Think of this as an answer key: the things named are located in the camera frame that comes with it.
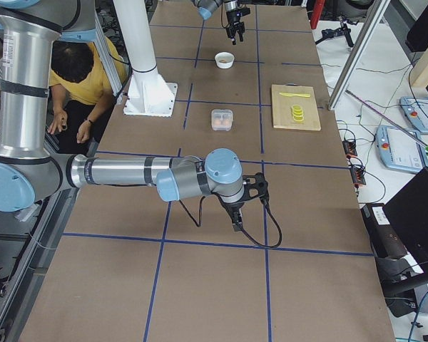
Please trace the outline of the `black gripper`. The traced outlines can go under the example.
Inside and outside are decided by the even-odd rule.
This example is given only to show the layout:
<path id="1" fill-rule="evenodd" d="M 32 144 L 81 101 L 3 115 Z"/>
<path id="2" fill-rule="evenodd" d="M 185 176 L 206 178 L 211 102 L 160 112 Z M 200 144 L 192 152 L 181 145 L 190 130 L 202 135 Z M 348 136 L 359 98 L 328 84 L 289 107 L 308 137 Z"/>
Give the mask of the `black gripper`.
<path id="1" fill-rule="evenodd" d="M 236 45 L 236 36 L 239 36 L 240 42 L 244 41 L 245 24 L 241 21 L 241 18 L 249 14 L 250 10 L 232 10 L 226 12 L 228 25 L 225 27 L 225 30 L 228 38 L 231 38 L 233 45 Z"/>
<path id="2" fill-rule="evenodd" d="M 224 202 L 222 199 L 219 200 L 221 206 L 223 207 L 223 209 L 228 213 L 231 222 L 232 222 L 232 226 L 233 226 L 233 230 L 235 232 L 240 232 L 243 230 L 243 217 L 242 217 L 242 213 L 241 213 L 241 208 L 243 206 L 242 202 L 239 203 L 227 203 Z"/>

